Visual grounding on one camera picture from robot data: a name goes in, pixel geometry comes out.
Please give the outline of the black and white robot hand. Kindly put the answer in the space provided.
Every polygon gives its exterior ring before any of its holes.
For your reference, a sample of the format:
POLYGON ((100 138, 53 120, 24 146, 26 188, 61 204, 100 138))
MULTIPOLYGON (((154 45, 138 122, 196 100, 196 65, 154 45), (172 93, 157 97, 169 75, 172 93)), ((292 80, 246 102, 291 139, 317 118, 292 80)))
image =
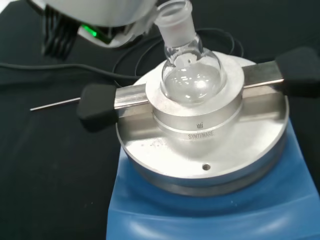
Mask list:
POLYGON ((30 0, 42 16, 44 56, 65 60, 81 36, 106 49, 122 49, 148 34, 155 0, 30 0))

